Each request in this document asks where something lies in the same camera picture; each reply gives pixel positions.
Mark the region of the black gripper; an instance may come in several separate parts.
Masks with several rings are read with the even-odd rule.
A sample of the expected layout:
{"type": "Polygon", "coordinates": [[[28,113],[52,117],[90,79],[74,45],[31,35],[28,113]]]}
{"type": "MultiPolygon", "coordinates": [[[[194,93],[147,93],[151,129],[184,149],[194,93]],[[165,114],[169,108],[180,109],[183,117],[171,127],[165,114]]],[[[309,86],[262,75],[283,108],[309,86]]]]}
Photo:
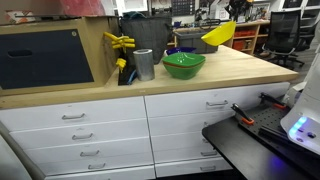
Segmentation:
{"type": "Polygon", "coordinates": [[[229,18],[235,22],[246,22],[253,0],[229,0],[225,10],[229,18]]]}

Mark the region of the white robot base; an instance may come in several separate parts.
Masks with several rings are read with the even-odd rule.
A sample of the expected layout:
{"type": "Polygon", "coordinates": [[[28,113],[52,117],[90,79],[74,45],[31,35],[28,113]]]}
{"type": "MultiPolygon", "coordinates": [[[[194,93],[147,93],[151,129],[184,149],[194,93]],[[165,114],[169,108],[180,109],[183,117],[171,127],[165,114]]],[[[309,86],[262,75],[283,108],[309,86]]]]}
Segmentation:
{"type": "Polygon", "coordinates": [[[295,105],[280,121],[291,142],[320,154],[320,60],[316,55],[306,85],[295,105]]]}

